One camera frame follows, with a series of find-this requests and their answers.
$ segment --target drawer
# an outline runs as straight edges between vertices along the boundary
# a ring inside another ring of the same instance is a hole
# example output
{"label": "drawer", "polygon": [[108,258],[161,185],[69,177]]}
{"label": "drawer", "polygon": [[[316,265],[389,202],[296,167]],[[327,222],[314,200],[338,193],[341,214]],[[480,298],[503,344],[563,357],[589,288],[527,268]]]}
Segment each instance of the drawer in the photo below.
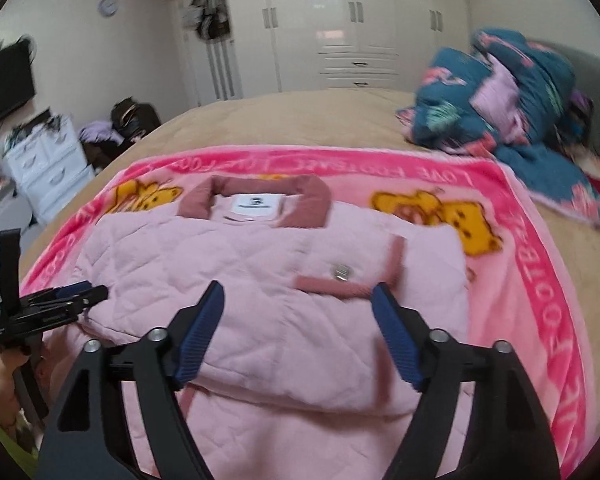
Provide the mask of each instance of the drawer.
{"label": "drawer", "polygon": [[93,180],[93,177],[93,170],[91,166],[88,166],[67,183],[66,188],[60,196],[45,198],[36,211],[38,221],[48,225],[80,193],[82,188]]}
{"label": "drawer", "polygon": [[74,148],[25,188],[29,201],[38,208],[49,196],[59,196],[72,179],[87,167],[81,148]]}
{"label": "drawer", "polygon": [[59,131],[46,128],[41,132],[40,138],[50,160],[57,160],[64,152],[79,144],[71,119],[64,116],[61,119]]}
{"label": "drawer", "polygon": [[382,73],[396,74],[395,57],[340,57],[322,58],[322,72],[339,73]]}
{"label": "drawer", "polygon": [[33,180],[49,164],[42,135],[42,132],[30,135],[4,156],[10,175],[19,184]]}
{"label": "drawer", "polygon": [[395,89],[395,77],[387,76],[325,76],[322,88],[389,88]]}

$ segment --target clothing label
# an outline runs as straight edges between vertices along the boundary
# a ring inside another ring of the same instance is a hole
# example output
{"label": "clothing label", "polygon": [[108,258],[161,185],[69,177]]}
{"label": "clothing label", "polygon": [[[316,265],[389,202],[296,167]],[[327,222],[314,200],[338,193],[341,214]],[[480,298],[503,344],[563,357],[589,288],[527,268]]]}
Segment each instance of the clothing label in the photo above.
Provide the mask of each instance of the clothing label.
{"label": "clothing label", "polygon": [[280,213],[283,195],[277,193],[240,194],[234,196],[231,213],[251,218],[275,218]]}

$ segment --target green sleeve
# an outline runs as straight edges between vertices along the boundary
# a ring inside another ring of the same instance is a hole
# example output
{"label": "green sleeve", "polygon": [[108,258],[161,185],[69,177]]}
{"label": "green sleeve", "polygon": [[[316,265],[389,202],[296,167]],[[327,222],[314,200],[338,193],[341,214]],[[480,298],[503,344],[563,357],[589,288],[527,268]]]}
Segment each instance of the green sleeve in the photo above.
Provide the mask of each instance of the green sleeve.
{"label": "green sleeve", "polygon": [[16,442],[11,440],[9,435],[7,435],[1,427],[0,442],[4,446],[4,449],[7,450],[7,453],[9,453],[11,458],[15,460],[16,464],[20,466],[20,468],[29,476],[29,478],[33,478],[36,473],[36,466],[38,464],[37,457],[31,453],[28,453]]}

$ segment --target bag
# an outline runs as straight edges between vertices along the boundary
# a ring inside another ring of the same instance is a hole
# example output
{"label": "bag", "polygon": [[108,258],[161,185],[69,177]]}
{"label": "bag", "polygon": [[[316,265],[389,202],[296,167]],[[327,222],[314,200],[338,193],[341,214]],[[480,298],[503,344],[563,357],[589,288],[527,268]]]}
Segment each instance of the bag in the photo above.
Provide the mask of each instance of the bag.
{"label": "bag", "polygon": [[132,97],[113,107],[111,123],[120,135],[131,142],[138,142],[162,124],[153,106],[138,103]]}
{"label": "bag", "polygon": [[229,13],[224,0],[193,0],[183,18],[185,28],[193,28],[202,41],[214,41],[231,34]]}

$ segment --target black strap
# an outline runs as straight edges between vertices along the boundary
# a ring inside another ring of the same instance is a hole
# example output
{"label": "black strap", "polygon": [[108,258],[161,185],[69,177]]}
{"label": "black strap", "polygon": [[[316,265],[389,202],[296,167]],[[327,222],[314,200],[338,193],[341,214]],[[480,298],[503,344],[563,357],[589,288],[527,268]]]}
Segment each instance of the black strap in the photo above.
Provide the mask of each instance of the black strap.
{"label": "black strap", "polygon": [[20,309],[20,230],[0,231],[0,301],[3,314],[15,314]]}

